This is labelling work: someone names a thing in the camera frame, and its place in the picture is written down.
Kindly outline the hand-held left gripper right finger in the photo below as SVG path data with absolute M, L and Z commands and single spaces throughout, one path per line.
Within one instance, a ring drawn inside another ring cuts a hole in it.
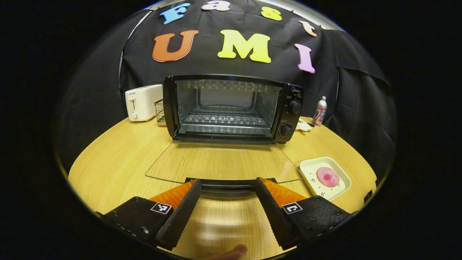
M 283 250 L 312 245 L 353 217 L 322 196 L 306 198 L 261 177 L 255 181 L 255 192 Z

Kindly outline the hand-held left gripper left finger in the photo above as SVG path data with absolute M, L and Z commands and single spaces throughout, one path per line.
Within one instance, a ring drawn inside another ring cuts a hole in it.
M 104 223 L 136 239 L 172 250 L 201 195 L 201 181 L 193 179 L 150 199 L 134 196 L 101 215 Z

